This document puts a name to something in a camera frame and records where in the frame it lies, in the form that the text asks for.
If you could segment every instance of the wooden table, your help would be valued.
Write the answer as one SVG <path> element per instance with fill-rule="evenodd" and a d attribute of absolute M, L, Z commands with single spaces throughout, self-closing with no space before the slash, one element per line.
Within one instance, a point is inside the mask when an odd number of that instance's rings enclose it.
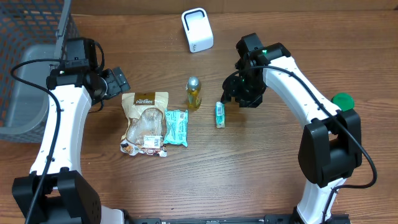
<path fill-rule="evenodd" d="M 215 44 L 191 54 L 180 15 L 75 16 L 80 34 L 104 48 L 106 67 L 120 66 L 131 91 L 167 91 L 169 109 L 185 109 L 185 84 L 203 82 L 203 103 L 190 113 L 187 148 L 168 157 L 130 157 L 119 150 L 127 120 L 121 97 L 86 120 L 81 166 L 103 205 L 134 217 L 258 217 L 291 213 L 305 177 L 297 153 L 299 122 L 272 91 L 258 108 L 226 107 L 226 129 L 215 128 L 223 80 L 234 71 L 235 44 L 257 32 L 264 45 L 283 43 L 301 71 L 328 98 L 347 92 L 362 119 L 363 146 L 379 172 L 367 190 L 342 190 L 334 213 L 353 223 L 398 222 L 398 12 L 210 14 Z M 39 144 L 2 142 L 0 223 L 23 223 L 11 195 L 28 174 Z M 366 160 L 349 184 L 371 179 Z"/>

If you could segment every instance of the bottle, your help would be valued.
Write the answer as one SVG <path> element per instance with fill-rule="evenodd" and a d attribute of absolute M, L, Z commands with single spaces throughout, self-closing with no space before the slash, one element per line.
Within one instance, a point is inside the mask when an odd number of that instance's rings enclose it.
<path fill-rule="evenodd" d="M 190 109 L 198 109 L 201 103 L 201 83 L 198 77 L 190 77 L 188 79 L 186 91 L 188 94 L 188 107 Z"/>

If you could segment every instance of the green round cap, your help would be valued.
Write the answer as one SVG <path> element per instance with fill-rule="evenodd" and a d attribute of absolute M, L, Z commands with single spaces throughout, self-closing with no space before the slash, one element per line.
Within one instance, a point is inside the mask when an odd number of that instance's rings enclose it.
<path fill-rule="evenodd" d="M 342 111 L 354 108 L 354 99 L 347 93 L 338 93 L 335 95 L 331 102 L 339 106 Z"/>

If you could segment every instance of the silver bottle cap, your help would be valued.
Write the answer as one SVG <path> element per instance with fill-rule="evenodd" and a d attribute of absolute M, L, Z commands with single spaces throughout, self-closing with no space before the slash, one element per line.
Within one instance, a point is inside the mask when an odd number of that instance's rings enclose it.
<path fill-rule="evenodd" d="M 200 88 L 200 81 L 198 79 L 198 77 L 190 77 L 188 79 L 188 83 L 187 83 L 187 89 L 189 90 L 197 90 Z"/>

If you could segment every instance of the gray bin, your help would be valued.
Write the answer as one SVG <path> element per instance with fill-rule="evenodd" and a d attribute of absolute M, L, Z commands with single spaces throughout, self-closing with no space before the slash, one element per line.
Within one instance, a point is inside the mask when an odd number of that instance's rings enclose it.
<path fill-rule="evenodd" d="M 49 107 L 46 93 L 14 80 L 10 69 L 39 58 L 65 58 L 68 38 L 78 37 L 71 0 L 0 0 L 0 139 L 41 142 Z M 56 62 L 37 62 L 17 76 L 45 87 Z"/>

